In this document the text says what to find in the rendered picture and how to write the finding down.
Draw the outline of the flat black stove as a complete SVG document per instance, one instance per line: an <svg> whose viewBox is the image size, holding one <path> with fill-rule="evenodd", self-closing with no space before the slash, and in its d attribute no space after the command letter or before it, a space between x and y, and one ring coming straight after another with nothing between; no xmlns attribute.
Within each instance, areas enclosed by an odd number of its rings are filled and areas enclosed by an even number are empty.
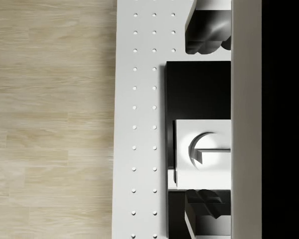
<svg viewBox="0 0 299 239"><path fill-rule="evenodd" d="M187 190L231 190L231 63L167 62L164 79L168 239L191 239Z"/></svg>

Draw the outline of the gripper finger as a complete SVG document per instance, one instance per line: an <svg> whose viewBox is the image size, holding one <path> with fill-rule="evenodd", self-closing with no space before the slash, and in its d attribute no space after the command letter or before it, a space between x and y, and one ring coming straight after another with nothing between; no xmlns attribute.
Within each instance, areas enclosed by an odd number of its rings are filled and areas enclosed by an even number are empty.
<svg viewBox="0 0 299 239"><path fill-rule="evenodd" d="M185 24L185 52L231 50L231 0L193 0Z"/></svg>
<svg viewBox="0 0 299 239"><path fill-rule="evenodd" d="M184 206L191 239L231 239L230 190L187 190Z"/></svg>

